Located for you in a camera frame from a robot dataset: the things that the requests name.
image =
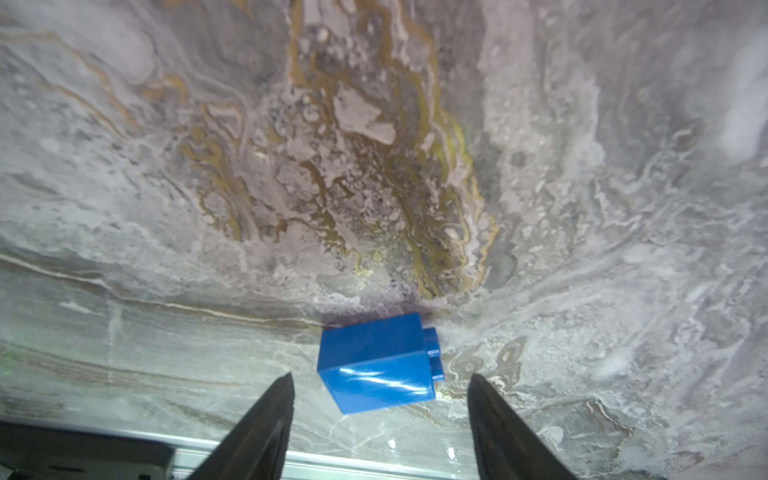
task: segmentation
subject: marble surface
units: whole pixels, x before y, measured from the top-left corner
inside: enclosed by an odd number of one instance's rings
[[[291,449],[473,475],[481,372],[582,477],[768,465],[765,2],[2,0],[0,48],[0,413],[217,439],[291,371]],[[414,311],[438,399],[341,416],[322,329]]]

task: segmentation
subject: building block stud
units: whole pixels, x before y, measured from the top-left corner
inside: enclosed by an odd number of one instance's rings
[[[418,313],[323,332],[317,372],[344,414],[432,400],[445,378],[437,331]]]

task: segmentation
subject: blue block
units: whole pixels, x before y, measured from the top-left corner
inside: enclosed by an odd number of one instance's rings
[[[432,400],[444,378],[437,332],[418,313],[323,332],[317,372],[344,414]]]

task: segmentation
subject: dark equipment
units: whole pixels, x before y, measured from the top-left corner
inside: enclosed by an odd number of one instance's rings
[[[293,398],[293,377],[288,374],[277,379],[189,480],[278,480],[288,449],[288,435],[293,420]],[[576,479],[547,450],[485,378],[477,374],[472,376],[469,384],[468,408],[481,480]],[[70,437],[68,441],[64,441],[67,435],[80,437]],[[170,447],[104,435],[90,435],[92,438],[89,439],[86,439],[86,436],[88,435],[0,423],[0,466],[4,465],[13,470],[8,477],[11,480],[166,480],[170,476],[169,468],[173,461],[173,451]],[[99,445],[107,447],[97,451],[88,449],[81,443],[89,442],[88,445],[94,445],[96,440],[101,442]],[[101,465],[98,476],[83,475],[84,468],[73,466],[71,460],[76,458],[72,450],[74,447],[85,450],[80,452],[80,458],[84,458],[86,462],[95,462],[89,465]],[[143,460],[134,460],[131,463],[126,455],[118,455],[121,449],[132,449],[133,453],[141,452]],[[115,460],[118,460],[118,463],[114,464],[112,470],[105,470],[109,461]],[[129,463],[131,468],[127,470],[126,465]],[[147,473],[136,475],[137,468],[143,468]],[[148,473],[149,468],[155,475]]]

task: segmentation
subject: blue toy brick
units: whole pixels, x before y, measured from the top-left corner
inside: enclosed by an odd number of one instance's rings
[[[443,379],[437,332],[418,313],[328,330],[317,372],[345,414],[431,400]]]

